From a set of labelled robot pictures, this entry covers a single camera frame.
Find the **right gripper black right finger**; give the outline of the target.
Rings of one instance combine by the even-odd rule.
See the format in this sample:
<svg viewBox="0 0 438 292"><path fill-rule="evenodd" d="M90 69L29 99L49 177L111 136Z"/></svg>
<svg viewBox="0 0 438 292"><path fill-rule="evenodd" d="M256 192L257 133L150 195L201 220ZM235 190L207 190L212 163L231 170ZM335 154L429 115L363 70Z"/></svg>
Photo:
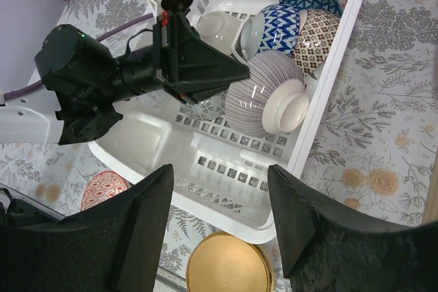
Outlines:
<svg viewBox="0 0 438 292"><path fill-rule="evenodd" d="M437 223L415 228L366 215L279 165L268 189L283 275L293 291L436 291Z"/></svg>

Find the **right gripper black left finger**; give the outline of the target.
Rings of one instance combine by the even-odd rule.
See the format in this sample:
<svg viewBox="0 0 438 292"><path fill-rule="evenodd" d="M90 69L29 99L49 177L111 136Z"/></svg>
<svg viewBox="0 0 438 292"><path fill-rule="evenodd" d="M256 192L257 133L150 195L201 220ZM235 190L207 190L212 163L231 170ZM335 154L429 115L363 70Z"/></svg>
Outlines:
<svg viewBox="0 0 438 292"><path fill-rule="evenodd" d="M1 290L152 291L173 187L163 165L68 217L2 188Z"/></svg>

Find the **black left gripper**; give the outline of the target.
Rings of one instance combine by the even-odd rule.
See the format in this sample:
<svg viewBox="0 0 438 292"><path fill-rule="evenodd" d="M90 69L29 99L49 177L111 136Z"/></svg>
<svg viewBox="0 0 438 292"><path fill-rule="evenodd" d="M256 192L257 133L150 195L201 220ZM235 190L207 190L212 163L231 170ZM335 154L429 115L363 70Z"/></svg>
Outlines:
<svg viewBox="0 0 438 292"><path fill-rule="evenodd" d="M53 143L103 137L123 118L114 108L118 101L164 90L197 104L250 77L247 65L203 42L182 13L164 12L149 31L151 45L127 47L119 57L73 25L49 33L34 60L60 106L54 114L62 130Z"/></svg>

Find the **red eye pattern bowl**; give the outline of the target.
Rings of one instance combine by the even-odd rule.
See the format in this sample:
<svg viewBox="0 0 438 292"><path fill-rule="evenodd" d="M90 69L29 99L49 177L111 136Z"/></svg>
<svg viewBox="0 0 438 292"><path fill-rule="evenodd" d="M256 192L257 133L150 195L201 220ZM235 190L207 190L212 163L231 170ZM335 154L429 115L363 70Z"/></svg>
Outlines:
<svg viewBox="0 0 438 292"><path fill-rule="evenodd" d="M98 173L90 180L81 200L81 211L85 211L129 188L123 177L114 171Z"/></svg>

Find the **purple striped bowl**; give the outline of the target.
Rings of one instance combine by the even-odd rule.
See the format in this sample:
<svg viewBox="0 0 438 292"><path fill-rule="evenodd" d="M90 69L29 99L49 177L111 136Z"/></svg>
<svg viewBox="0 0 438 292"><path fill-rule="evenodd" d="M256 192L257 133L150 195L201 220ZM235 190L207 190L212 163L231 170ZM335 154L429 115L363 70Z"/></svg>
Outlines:
<svg viewBox="0 0 438 292"><path fill-rule="evenodd" d="M250 78L229 86L224 112L229 126L251 137L290 133L304 120L310 100L301 69L286 54L263 51L247 62Z"/></svg>

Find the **white plastic dish rack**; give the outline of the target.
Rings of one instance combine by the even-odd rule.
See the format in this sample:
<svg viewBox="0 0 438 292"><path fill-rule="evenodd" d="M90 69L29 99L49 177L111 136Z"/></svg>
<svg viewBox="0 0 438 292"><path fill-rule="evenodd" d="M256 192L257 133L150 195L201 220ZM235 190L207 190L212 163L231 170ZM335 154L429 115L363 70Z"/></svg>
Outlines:
<svg viewBox="0 0 438 292"><path fill-rule="evenodd" d="M300 175L363 0L194 0L189 22L249 65L202 107L118 105L90 150L132 183L171 163L172 203L249 243L276 236L267 171Z"/></svg>

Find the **brown checker pattern bowl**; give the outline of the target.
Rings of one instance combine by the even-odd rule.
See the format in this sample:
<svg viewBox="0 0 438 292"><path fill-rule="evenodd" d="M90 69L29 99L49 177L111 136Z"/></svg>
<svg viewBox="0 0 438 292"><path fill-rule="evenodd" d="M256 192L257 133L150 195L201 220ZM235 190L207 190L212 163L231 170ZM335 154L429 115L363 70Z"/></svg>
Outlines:
<svg viewBox="0 0 438 292"><path fill-rule="evenodd" d="M341 17L325 10L307 10L307 19L300 28L292 59L304 76L314 76L314 71L326 60L333 44Z"/></svg>

